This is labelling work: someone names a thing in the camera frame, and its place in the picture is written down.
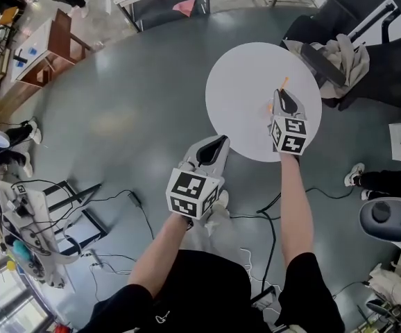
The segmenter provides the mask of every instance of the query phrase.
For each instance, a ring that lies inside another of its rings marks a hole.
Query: black stand
[[[45,189],[43,192],[45,193],[46,196],[51,195],[52,193],[56,192],[57,190],[60,189],[66,189],[69,191],[71,194],[71,197],[67,198],[66,200],[60,201],[59,203],[56,203],[55,205],[52,205],[48,208],[49,212],[54,212],[74,201],[78,201],[80,205],[85,205],[88,203],[90,198],[95,194],[97,190],[101,188],[102,184],[97,184],[94,185],[93,187],[90,187],[89,189],[83,190],[81,192],[76,193],[74,189],[69,185],[67,180],[64,180],[62,182],[58,183],[58,186],[53,185],[49,187],[48,189]],[[83,200],[86,195],[89,195],[86,201]],[[89,222],[92,223],[92,225],[97,228],[99,231],[98,234],[85,239],[84,241],[80,242],[79,245],[81,248],[87,246],[88,244],[92,243],[93,241],[98,241],[99,239],[102,239],[107,236],[108,232],[100,225],[100,223],[97,221],[97,218],[93,215],[91,215],[87,210],[81,210],[83,215],[88,219]],[[54,234],[61,233],[63,231],[63,228],[60,228],[54,232]],[[72,246],[71,248],[65,249],[62,251],[60,254],[63,255],[73,255],[75,253],[78,253],[79,249],[78,246]]]

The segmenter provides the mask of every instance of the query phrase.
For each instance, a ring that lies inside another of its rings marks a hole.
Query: blue object
[[[22,241],[16,239],[12,245],[12,249],[14,250],[14,254],[21,259],[26,260],[27,262],[31,260],[31,254]]]

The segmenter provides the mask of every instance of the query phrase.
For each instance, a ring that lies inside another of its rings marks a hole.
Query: white sneaker
[[[40,144],[42,142],[42,133],[40,132],[39,127],[37,126],[37,123],[35,121],[29,121],[28,125],[30,125],[33,130],[29,134],[29,137],[36,143]]]
[[[73,8],[71,8],[71,10],[68,12],[68,16],[73,17],[78,8],[78,6],[74,6]]]
[[[88,14],[89,14],[88,4],[86,4],[85,6],[80,8],[80,13],[82,14],[83,19],[86,18],[86,16],[88,16]]]
[[[361,176],[365,168],[366,166],[362,163],[354,165],[350,173],[345,176],[344,185],[347,187],[355,186],[355,182],[353,181],[353,179],[355,178],[355,176]]]
[[[370,195],[370,192],[372,192],[372,191],[371,190],[362,190],[361,191],[361,200],[367,201],[368,196]]]
[[[223,208],[227,208],[229,200],[230,200],[230,195],[228,195],[228,191],[222,190],[221,194],[219,195],[219,198],[216,200],[215,203],[217,203],[220,206],[223,206]]]
[[[23,166],[23,171],[25,172],[28,178],[32,178],[34,170],[33,166],[31,165],[31,156],[29,155],[28,152],[25,152],[23,155],[26,158],[25,165]]]

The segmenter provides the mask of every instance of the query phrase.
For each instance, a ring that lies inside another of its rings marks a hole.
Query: gray floor
[[[80,188],[103,182],[97,198],[134,189],[157,232],[167,215],[165,189],[171,169],[188,147],[215,134],[205,109],[205,84],[214,63],[229,49],[247,42],[278,44],[303,10],[243,9],[167,24],[108,46],[39,91],[16,117],[35,114],[44,145],[32,150],[35,178],[73,178]],[[319,132],[301,161],[305,186],[318,186],[338,196],[347,192],[343,177],[358,161],[368,170],[401,169],[391,160],[388,123],[401,110],[372,101],[357,101],[345,112],[323,108]],[[225,170],[230,211],[252,214],[280,191],[280,165],[255,162],[231,152]],[[360,229],[359,190],[349,198],[331,200],[309,193],[314,212],[316,255],[332,293],[368,278],[378,262],[390,260],[391,244],[367,237]],[[277,204],[269,211],[279,214]],[[142,214],[124,197],[92,207],[111,233],[94,247],[100,253],[139,257],[150,243]],[[271,231],[262,219],[236,219],[242,246],[253,252],[253,276],[262,278],[271,247]],[[285,267],[278,244],[268,280],[284,284]],[[118,270],[126,260],[112,258]],[[76,295],[59,309],[82,327],[96,302],[87,263],[69,266]],[[212,271],[218,280],[226,280]],[[97,273],[104,299],[126,278]],[[355,304],[369,296],[352,287],[336,299],[347,328],[361,322]],[[273,322],[277,314],[265,311]]]

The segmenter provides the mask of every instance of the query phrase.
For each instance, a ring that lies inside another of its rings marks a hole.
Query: beige cloth
[[[302,42],[284,40],[284,43],[290,52],[301,58]],[[323,99],[340,99],[344,97],[368,73],[370,57],[368,56],[367,48],[362,44],[355,51],[350,38],[346,35],[337,35],[336,41],[330,40],[325,46],[319,43],[311,43],[310,45],[345,75],[345,85],[343,87],[336,87],[330,81],[324,83],[321,87],[321,97]],[[313,74],[316,73],[305,61],[304,63]]]

